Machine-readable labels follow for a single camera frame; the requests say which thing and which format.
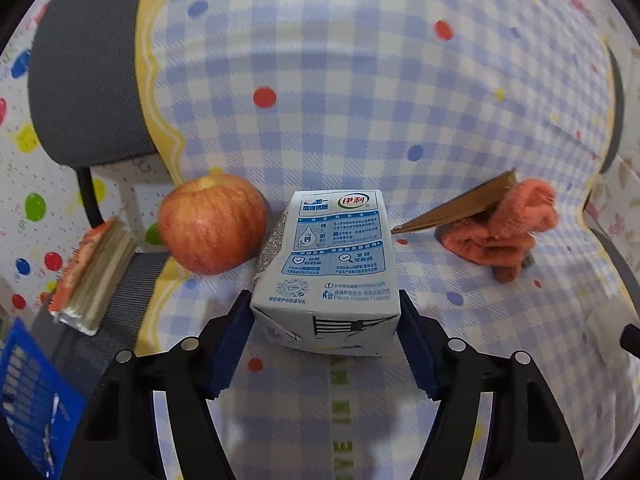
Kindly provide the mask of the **floral print plastic sheet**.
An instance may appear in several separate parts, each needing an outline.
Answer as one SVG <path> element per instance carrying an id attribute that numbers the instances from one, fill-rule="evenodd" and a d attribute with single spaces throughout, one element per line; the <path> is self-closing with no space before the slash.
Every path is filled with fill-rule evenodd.
<path id="1" fill-rule="evenodd" d="M 638 269 L 639 165 L 631 156 L 616 156 L 608 171 L 597 176 L 586 211 L 626 263 Z"/>

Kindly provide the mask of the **blue plastic basket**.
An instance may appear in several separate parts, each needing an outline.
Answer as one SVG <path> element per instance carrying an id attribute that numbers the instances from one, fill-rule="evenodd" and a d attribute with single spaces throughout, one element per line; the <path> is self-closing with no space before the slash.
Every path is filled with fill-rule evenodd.
<path id="1" fill-rule="evenodd" d="M 85 407 L 17 318 L 1 351 L 1 414 L 43 478 L 62 476 Z"/>

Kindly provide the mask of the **grey office chair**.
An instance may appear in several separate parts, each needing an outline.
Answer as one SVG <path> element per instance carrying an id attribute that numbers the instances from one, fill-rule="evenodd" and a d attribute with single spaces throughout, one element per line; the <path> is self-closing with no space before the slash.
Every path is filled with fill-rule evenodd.
<path id="1" fill-rule="evenodd" d="M 136 50 L 142 0 L 53 0 L 29 65 L 40 142 L 66 166 L 160 154 L 145 121 Z"/>

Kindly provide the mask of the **stack of books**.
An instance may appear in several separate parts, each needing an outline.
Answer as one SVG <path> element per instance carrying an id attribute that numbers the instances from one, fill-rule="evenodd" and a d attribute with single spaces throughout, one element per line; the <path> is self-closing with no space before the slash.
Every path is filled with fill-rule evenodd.
<path id="1" fill-rule="evenodd" d="M 89 230 L 49 300 L 47 310 L 55 321 L 94 336 L 136 248 L 134 237 L 118 217 Z"/>

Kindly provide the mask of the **red apple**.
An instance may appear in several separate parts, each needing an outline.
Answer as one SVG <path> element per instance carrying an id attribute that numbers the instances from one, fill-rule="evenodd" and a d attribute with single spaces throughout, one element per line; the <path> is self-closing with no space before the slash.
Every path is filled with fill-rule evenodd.
<path id="1" fill-rule="evenodd" d="M 257 256 L 270 210 L 258 188 L 233 174 L 210 174 L 175 188 L 160 205 L 164 244 L 186 270 L 217 275 Z"/>

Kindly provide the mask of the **white blue milk carton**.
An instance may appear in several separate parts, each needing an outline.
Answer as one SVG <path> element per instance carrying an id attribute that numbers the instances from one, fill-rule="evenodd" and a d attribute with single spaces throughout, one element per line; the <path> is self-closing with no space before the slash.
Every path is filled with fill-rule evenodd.
<path id="1" fill-rule="evenodd" d="M 381 191 L 294 193 L 259 257 L 250 307 L 272 344 L 382 356 L 400 301 Z"/>

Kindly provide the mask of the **brown cardboard piece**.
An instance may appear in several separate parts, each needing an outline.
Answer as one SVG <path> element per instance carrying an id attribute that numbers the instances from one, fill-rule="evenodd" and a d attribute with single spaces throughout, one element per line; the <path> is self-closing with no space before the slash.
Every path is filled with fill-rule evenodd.
<path id="1" fill-rule="evenodd" d="M 505 171 L 400 226 L 394 226 L 392 233 L 424 231 L 481 214 L 495 208 L 504 199 L 506 193 L 517 184 L 516 170 Z"/>

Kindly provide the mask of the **balloon print plastic sheet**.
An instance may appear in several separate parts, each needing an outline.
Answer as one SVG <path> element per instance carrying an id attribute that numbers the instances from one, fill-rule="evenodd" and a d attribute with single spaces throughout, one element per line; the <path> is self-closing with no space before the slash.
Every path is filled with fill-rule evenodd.
<path id="1" fill-rule="evenodd" d="M 46 12 L 34 4 L 1 55 L 1 307 L 30 324 L 89 229 L 70 168 L 47 155 L 29 114 L 28 58 Z M 158 156 L 91 170 L 103 217 L 117 214 L 146 252 L 159 252 L 157 208 L 171 189 Z"/>

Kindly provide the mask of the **orange knitted cloth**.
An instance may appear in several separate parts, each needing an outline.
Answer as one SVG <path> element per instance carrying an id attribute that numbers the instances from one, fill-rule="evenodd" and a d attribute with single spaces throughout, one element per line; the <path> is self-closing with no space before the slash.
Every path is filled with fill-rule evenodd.
<path id="1" fill-rule="evenodd" d="M 559 223 L 555 190 L 543 180 L 526 179 L 511 188 L 495 209 L 444 226 L 438 239 L 454 255 L 489 266 L 501 284 L 515 281 L 535 247 L 535 235 Z"/>

